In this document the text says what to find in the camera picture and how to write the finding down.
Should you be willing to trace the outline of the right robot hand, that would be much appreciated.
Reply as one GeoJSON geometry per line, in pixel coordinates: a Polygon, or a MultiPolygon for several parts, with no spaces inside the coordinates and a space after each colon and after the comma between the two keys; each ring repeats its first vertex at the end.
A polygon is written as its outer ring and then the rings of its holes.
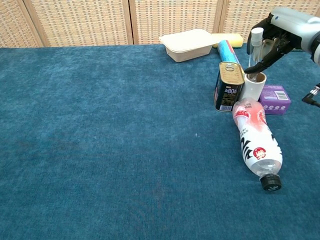
{"type": "Polygon", "coordinates": [[[275,40],[272,49],[254,66],[244,70],[246,74],[263,72],[293,49],[311,54],[320,64],[320,18],[287,7],[275,7],[268,17],[253,28],[263,28],[263,40],[275,40]]]}

